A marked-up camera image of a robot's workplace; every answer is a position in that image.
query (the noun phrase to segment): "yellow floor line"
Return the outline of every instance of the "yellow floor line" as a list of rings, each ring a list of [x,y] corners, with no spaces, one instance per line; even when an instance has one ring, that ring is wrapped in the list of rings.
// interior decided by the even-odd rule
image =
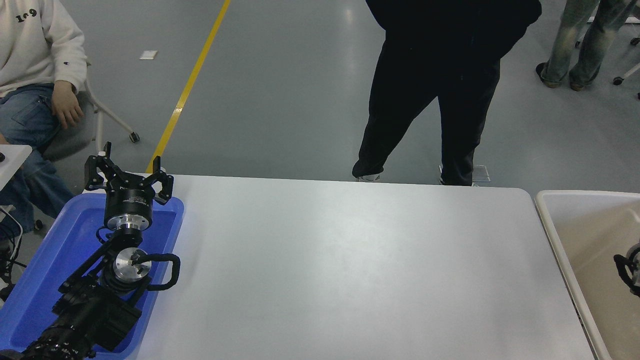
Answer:
[[[230,2],[231,0],[225,0],[225,3],[222,5],[222,9],[218,14],[218,18],[216,19],[216,22],[213,24],[213,28],[209,33],[209,37],[207,38],[207,41],[202,47],[202,51],[200,52],[198,61],[196,61],[196,65],[193,67],[193,70],[191,71],[191,75],[187,80],[187,85],[184,86],[184,90],[180,95],[178,104],[175,106],[175,109],[173,110],[173,114],[171,115],[171,118],[169,119],[169,123],[166,125],[166,128],[164,129],[164,133],[162,134],[162,137],[160,137],[160,142],[158,142],[158,145],[156,147],[156,150],[154,151],[153,156],[151,156],[151,160],[149,161],[149,165],[147,166],[147,173],[151,173],[153,171],[154,158],[156,156],[162,156],[162,154],[164,153],[166,144],[169,142],[169,138],[171,138],[171,134],[173,133],[173,129],[175,128],[176,123],[178,123],[178,118],[182,113],[184,104],[185,102],[187,102],[187,99],[189,98],[189,94],[191,93],[193,84],[198,78],[198,74],[200,73],[202,64],[204,63],[204,60],[207,58],[207,54],[209,53],[209,49],[211,48],[211,43],[213,43],[213,39],[216,37],[216,33],[220,28],[222,19],[224,19],[225,14],[227,13],[227,8],[229,7]]]

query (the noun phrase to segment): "person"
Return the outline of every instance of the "person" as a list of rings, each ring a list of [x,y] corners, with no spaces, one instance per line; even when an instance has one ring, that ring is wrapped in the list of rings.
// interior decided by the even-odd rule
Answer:
[[[551,56],[536,67],[540,81],[549,88],[557,88],[568,73],[572,90],[581,91],[590,85],[598,75],[611,42],[636,3],[637,0],[600,1],[593,23],[580,46],[578,62],[569,71],[573,46],[598,0],[567,0]]]
[[[55,218],[74,196],[38,148],[84,116],[76,98],[86,78],[84,35],[59,0],[0,0],[0,19],[0,141],[32,148],[0,205],[15,206],[9,214],[26,233],[33,205]],[[0,225],[6,251],[20,229],[9,216]]]
[[[446,185],[472,184],[474,150],[500,59],[541,14],[538,0],[367,0],[385,41],[352,175],[377,181],[417,115],[436,97]]]

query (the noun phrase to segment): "hand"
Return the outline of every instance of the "hand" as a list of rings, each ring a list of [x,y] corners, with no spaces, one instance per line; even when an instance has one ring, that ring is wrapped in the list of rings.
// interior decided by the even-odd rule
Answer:
[[[9,142],[6,141],[6,139],[4,138],[4,136],[1,133],[0,133],[0,144],[3,144],[3,145],[8,145],[9,144]]]
[[[74,94],[73,85],[68,81],[58,80],[55,82],[51,104],[51,113],[58,117],[63,129],[67,129],[69,125],[76,127],[84,117]]]

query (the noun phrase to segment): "robotic arm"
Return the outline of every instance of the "robotic arm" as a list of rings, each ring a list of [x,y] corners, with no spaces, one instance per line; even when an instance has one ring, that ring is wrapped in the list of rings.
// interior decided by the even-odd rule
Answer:
[[[627,252],[627,256],[614,255],[613,260],[618,268],[618,275],[629,287],[632,294],[640,297],[640,241],[632,246]]]
[[[52,309],[58,315],[56,321],[22,353],[0,351],[0,360],[93,358],[94,345],[114,351],[141,316],[135,305],[144,292],[167,290],[178,281],[176,255],[147,254],[138,248],[142,232],[152,223],[153,200],[164,205],[171,199],[173,177],[161,170],[159,156],[153,174],[145,178],[120,170],[109,158],[110,152],[107,143],[98,156],[90,156],[84,174],[85,189],[106,191],[104,226],[113,233],[58,289],[62,297]],[[162,184],[157,194],[152,187],[155,182]],[[148,274],[153,261],[172,263],[166,284],[151,284]]]

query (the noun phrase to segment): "white table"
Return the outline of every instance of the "white table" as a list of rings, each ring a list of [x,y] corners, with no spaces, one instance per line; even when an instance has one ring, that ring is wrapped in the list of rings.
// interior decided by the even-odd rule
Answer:
[[[0,163],[0,190],[2,190],[27,156],[31,154],[31,147],[28,145],[0,144],[0,152],[5,156],[4,161]]]
[[[523,190],[176,176],[173,195],[182,272],[131,359],[593,358]]]

